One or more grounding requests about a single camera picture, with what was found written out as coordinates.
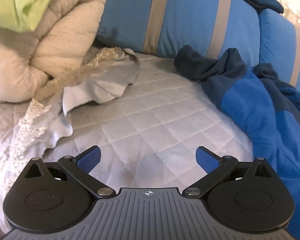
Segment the blue striped pillow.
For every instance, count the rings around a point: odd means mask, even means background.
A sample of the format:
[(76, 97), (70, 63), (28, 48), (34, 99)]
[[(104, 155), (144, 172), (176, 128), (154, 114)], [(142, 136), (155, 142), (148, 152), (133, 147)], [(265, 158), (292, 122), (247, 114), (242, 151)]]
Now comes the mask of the blue striped pillow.
[(271, 64), (281, 81), (300, 91), (300, 29), (270, 9), (259, 19), (260, 62)]
[(254, 65), (260, 25), (257, 11), (243, 0), (106, 0), (97, 38), (171, 59), (185, 45), (212, 59), (236, 48)]

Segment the silver quilted bedspread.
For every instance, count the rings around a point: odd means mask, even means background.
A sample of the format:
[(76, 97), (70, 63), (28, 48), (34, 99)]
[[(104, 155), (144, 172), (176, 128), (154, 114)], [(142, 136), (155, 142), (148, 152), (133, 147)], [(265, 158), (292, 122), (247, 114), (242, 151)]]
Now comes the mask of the silver quilted bedspread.
[(69, 133), (47, 130), (27, 152), (13, 156), (18, 123), (28, 103), (0, 104), (0, 230), (10, 230), (2, 204), (13, 183), (33, 157), (57, 161), (97, 145), (101, 162), (91, 175), (118, 190), (121, 187), (178, 187), (204, 176), (195, 152), (204, 146), (218, 155), (253, 158), (245, 133), (221, 113), (197, 82), (180, 76), (173, 61), (139, 55), (134, 83), (113, 101), (81, 105), (65, 120)]

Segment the blue fleece jacket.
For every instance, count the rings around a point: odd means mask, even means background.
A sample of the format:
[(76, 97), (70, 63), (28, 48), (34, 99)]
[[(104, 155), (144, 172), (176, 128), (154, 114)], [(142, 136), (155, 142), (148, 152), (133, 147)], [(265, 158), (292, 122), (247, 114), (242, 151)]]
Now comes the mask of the blue fleece jacket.
[(201, 83), (215, 106), (250, 138), (253, 155), (265, 157), (279, 175), (295, 203), (288, 231), (300, 239), (300, 92), (281, 81), (269, 63), (249, 68), (235, 48), (212, 60), (184, 46), (174, 64)]

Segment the blue striped pillow right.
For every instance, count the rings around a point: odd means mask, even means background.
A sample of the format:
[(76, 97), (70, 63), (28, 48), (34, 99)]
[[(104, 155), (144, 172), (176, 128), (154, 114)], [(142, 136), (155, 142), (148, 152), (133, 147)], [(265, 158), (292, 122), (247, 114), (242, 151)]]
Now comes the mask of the blue striped pillow right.
[(270, 9), (259, 19), (260, 62), (271, 64), (281, 81), (300, 91), (300, 29)]

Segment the grey lace-trimmed cloth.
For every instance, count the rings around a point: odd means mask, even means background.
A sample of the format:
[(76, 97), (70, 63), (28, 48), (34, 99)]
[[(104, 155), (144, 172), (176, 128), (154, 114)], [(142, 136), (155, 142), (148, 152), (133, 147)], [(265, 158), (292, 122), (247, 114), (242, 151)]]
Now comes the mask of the grey lace-trimmed cloth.
[(131, 49), (103, 48), (87, 64), (48, 82), (34, 95), (44, 113), (34, 118), (30, 145), (53, 148), (59, 139), (71, 136), (71, 111), (89, 102), (103, 104), (120, 98), (139, 69)]

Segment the blue striped pillow left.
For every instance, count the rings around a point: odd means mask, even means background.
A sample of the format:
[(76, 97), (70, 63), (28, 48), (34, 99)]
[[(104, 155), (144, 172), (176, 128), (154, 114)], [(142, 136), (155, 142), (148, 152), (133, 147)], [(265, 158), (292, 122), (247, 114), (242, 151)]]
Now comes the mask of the blue striped pillow left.
[(236, 48), (254, 65), (260, 25), (257, 11), (243, 0), (106, 0), (97, 38), (171, 59), (185, 45), (212, 59)]

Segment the beige quilted comforter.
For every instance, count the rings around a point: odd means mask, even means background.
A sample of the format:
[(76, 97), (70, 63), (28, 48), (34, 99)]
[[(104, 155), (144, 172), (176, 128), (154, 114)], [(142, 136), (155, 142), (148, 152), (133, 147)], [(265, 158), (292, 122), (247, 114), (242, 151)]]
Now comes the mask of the beige quilted comforter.
[(106, 0), (51, 0), (37, 29), (0, 28), (0, 101), (30, 100), (49, 78), (82, 65)]

